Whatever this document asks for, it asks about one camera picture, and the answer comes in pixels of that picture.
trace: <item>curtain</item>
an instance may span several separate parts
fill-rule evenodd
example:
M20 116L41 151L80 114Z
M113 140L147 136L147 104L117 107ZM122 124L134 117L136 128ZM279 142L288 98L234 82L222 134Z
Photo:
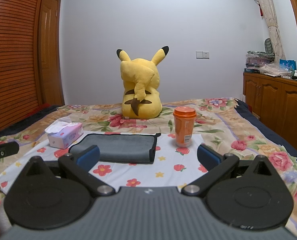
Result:
M274 9L274 4L272 0L258 0L261 5L264 17L269 30L269 35L273 45L273 50L275 53L275 61L279 62L280 59L285 59L283 46L281 42L280 33L278 30L276 13Z

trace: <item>pikachu plush toy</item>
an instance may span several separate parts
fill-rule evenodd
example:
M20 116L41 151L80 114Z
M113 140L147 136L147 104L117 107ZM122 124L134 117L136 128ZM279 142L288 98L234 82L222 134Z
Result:
M169 47L161 48L151 61L137 58L131 60L124 50L118 49L121 62L121 77L124 85L122 113L131 119L151 119L162 111L160 75L157 65L165 58Z

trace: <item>barcode label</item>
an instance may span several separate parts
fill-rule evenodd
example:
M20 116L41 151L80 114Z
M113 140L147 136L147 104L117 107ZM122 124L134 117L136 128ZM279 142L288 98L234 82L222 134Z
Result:
M184 143L188 143L188 142L190 141L190 139L191 139L191 136L192 136L192 135L186 135L186 136L184 137Z

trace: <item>wall socket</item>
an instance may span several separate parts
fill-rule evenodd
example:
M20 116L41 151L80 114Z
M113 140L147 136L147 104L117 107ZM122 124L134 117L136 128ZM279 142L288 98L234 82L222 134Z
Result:
M196 58L210 58L210 53L208 51L197 51Z

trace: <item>pink and purple tissue box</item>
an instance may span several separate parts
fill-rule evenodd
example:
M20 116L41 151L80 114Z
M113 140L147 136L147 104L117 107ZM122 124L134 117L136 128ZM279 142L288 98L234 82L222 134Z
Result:
M67 127L64 127L58 133L49 133L47 137L49 139L51 147L66 149L82 134L83 134L82 124L71 123Z

